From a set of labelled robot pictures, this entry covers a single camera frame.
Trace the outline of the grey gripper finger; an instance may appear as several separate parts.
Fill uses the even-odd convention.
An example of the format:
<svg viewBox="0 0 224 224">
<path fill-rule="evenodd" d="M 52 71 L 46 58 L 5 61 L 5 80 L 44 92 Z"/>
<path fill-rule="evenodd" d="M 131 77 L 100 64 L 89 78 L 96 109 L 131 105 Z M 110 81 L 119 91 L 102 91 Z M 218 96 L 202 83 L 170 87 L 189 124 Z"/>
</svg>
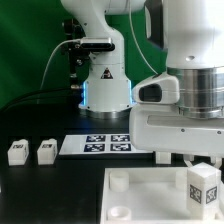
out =
<svg viewBox="0 0 224 224">
<path fill-rule="evenodd" d="M 217 169 L 219 169 L 222 166 L 222 158 L 221 157 L 212 156 L 210 158 L 210 162 Z"/>
<path fill-rule="evenodd" d="M 195 156 L 194 155 L 189 155 L 189 154 L 184 154 L 183 155 L 183 160 L 184 160 L 184 163 L 186 164 L 187 167 L 192 167 L 193 162 L 195 161 Z"/>
</svg>

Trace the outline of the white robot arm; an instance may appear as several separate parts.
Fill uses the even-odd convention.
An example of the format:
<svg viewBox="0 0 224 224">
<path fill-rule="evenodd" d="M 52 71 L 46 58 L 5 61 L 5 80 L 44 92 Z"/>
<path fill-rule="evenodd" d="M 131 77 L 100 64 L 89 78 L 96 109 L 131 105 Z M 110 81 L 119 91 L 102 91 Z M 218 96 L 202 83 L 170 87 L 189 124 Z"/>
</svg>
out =
<svg viewBox="0 0 224 224">
<path fill-rule="evenodd" d="M 224 158 L 224 0 L 61 0 L 86 34 L 90 75 L 82 112 L 129 111 L 135 148 Z M 166 50 L 165 72 L 132 86 L 122 35 L 105 18 L 143 9 L 146 35 Z"/>
</svg>

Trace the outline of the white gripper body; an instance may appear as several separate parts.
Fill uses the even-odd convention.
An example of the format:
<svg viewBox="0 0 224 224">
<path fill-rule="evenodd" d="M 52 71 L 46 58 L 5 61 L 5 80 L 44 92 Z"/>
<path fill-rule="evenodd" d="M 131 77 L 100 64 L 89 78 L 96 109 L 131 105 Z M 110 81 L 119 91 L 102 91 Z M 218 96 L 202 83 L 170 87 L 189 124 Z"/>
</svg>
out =
<svg viewBox="0 0 224 224">
<path fill-rule="evenodd" d="M 136 149 L 224 156 L 224 119 L 190 119 L 171 106 L 138 104 L 130 113 L 130 140 Z"/>
</svg>

